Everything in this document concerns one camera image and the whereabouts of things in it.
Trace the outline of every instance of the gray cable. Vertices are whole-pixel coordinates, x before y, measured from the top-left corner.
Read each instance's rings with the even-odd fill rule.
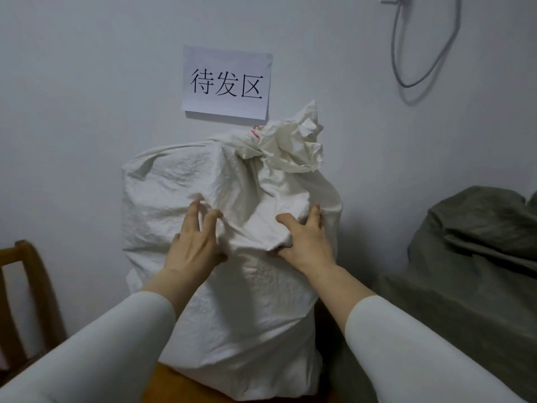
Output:
[[[440,53],[438,54],[437,58],[434,60],[433,65],[429,68],[427,73],[423,75],[419,80],[415,81],[414,83],[407,84],[401,79],[401,75],[399,75],[399,69],[397,69],[397,63],[395,62],[395,35],[397,33],[397,22],[399,21],[399,15],[401,13],[401,7],[403,5],[403,0],[397,1],[397,12],[395,13],[395,20],[394,20],[394,26],[392,29],[392,69],[394,71],[395,78],[397,79],[397,82],[401,87],[409,88],[414,87],[424,80],[433,72],[434,68],[438,65],[438,62],[442,59],[444,54],[447,53],[449,47],[457,37],[457,33],[459,33],[460,28],[460,0],[457,0],[457,9],[456,9],[456,22],[455,22],[455,28],[453,29],[453,33],[449,37],[449,40],[446,42],[446,45],[442,48]]]

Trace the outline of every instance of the finger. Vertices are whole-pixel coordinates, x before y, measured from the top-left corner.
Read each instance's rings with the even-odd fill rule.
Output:
[[[280,213],[279,215],[276,215],[276,220],[284,225],[291,232],[291,235],[300,228],[300,223],[290,213]]]
[[[181,232],[188,232],[193,230],[200,230],[200,223],[198,220],[198,211],[200,206],[200,200],[196,199],[192,202],[186,211],[185,220],[183,221],[183,226]]]
[[[305,225],[315,227],[319,227],[321,225],[321,207],[319,203],[316,203],[312,206],[312,210],[309,213],[308,221]]]
[[[216,221],[222,217],[222,212],[218,209],[210,211],[203,220],[203,233],[209,236],[216,236]]]
[[[284,259],[286,262],[289,262],[292,253],[293,253],[292,248],[285,247],[282,250],[278,251],[278,256],[281,257],[282,259]]]
[[[218,266],[218,264],[220,263],[224,263],[228,261],[228,257],[224,254],[224,253],[221,253],[219,255],[216,255],[214,256],[214,266]]]

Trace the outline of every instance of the white long-sleeve shirt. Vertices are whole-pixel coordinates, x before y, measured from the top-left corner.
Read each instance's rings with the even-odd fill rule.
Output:
[[[167,299],[133,294],[2,387],[0,402],[137,402],[175,322]],[[379,296],[354,306],[345,338],[381,403],[524,402]]]

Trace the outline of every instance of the wooden chair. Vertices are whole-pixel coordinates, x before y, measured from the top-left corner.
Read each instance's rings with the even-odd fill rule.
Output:
[[[3,266],[16,262],[23,263],[44,339],[45,350],[32,358],[26,356],[13,321],[2,271]],[[0,250],[0,349],[9,365],[9,370],[0,370],[0,386],[66,339],[56,297],[37,250],[25,240],[16,242],[12,248]]]

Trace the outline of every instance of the paper sign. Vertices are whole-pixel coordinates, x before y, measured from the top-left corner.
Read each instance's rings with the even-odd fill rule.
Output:
[[[183,110],[265,120],[271,53],[183,48]]]

